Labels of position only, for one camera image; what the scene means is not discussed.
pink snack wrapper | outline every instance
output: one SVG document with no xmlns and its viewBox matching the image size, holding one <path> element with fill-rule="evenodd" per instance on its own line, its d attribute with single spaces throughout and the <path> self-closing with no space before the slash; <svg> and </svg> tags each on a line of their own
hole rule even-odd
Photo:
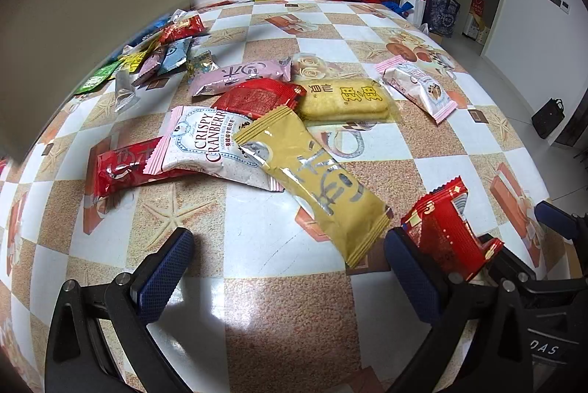
<svg viewBox="0 0 588 393">
<path fill-rule="evenodd" d="M 289 82 L 291 64 L 292 58 L 287 57 L 225 66 L 194 78 L 188 93 L 190 96 L 221 94 L 249 79 L 272 78 Z"/>
<path fill-rule="evenodd" d="M 375 68 L 386 84 L 404 94 L 437 124 L 458 107 L 431 75 L 401 55 L 381 62 Z"/>
<path fill-rule="evenodd" d="M 283 187 L 233 141 L 233 135 L 251 122 L 247 116 L 221 109 L 173 108 L 164 136 L 149 156 L 143 174 L 186 169 L 281 192 Z"/>
</svg>

white snack wrapper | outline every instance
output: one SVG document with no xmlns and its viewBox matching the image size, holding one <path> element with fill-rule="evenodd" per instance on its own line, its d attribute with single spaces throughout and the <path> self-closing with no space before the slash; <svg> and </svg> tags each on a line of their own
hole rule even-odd
<svg viewBox="0 0 588 393">
<path fill-rule="evenodd" d="M 178 106 L 168 128 L 147 160 L 143 173 L 188 169 L 265 190 L 283 188 L 243 153 L 233 135 L 251 124 L 246 116 L 214 108 Z"/>
</svg>

blue gripper pad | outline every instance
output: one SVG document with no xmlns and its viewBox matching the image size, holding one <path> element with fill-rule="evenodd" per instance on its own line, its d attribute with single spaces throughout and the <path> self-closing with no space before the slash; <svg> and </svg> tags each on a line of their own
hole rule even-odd
<svg viewBox="0 0 588 393">
<path fill-rule="evenodd" d="M 158 255 L 163 249 L 167 248 L 169 250 L 137 295 L 137 316 L 145 325 L 156 322 L 159 319 L 159 316 L 168 304 L 169 298 L 172 296 L 173 290 L 190 264 L 190 261 L 192 261 L 194 255 L 192 232 L 187 229 L 182 229 L 182 232 L 171 247 L 164 244 L 155 255 Z"/>
<path fill-rule="evenodd" d="M 393 229 L 384 240 L 384 254 L 419 320 L 436 323 L 442 314 L 439 292 Z"/>
</svg>

green snack wrapper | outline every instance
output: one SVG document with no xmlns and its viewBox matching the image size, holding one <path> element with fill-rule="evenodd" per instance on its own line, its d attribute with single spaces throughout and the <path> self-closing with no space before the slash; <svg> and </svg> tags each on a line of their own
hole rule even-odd
<svg viewBox="0 0 588 393">
<path fill-rule="evenodd" d="M 97 86 L 104 83 L 105 80 L 111 77 L 111 74 L 118 68 L 118 65 L 121 64 L 121 60 L 115 61 L 106 66 L 102 66 L 100 69 L 96 69 L 94 74 L 88 79 L 74 94 L 83 94 L 87 93 L 88 91 L 92 91 Z"/>
</svg>

shopping bag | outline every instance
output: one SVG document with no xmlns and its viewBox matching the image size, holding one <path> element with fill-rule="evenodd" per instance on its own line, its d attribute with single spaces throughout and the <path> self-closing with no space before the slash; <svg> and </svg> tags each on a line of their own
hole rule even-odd
<svg viewBox="0 0 588 393">
<path fill-rule="evenodd" d="M 408 10 L 408 17 L 406 21 L 412 23 L 415 26 L 420 26 L 423 20 L 424 7 L 427 4 L 427 0 L 401 0 L 401 6 L 405 2 L 409 2 L 414 6 L 413 9 Z"/>
<path fill-rule="evenodd" d="M 455 0 L 427 0 L 423 23 L 427 23 L 430 33 L 451 37 L 459 6 Z"/>
</svg>

